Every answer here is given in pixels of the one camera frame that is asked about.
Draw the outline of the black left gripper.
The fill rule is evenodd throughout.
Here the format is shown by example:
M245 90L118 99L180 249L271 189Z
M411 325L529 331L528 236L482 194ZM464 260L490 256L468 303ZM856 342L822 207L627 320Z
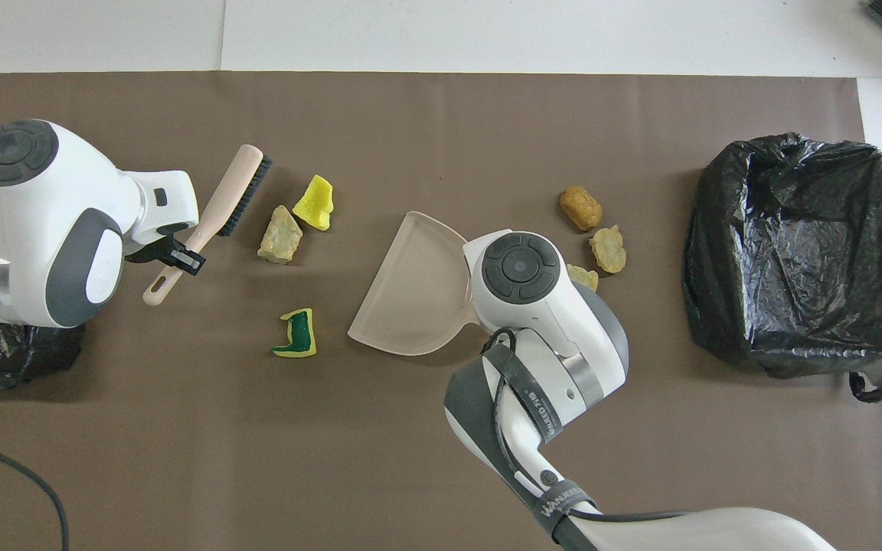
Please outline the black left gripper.
M206 259L198 252L191 250L181 241L175 240L174 235L178 231L189 229L186 223L164 224L158 227L156 233L160 238L144 245L138 251L126 255L127 262L133 264L146 264L158 260L167 266L179 269L179 271L196 276L205 265Z

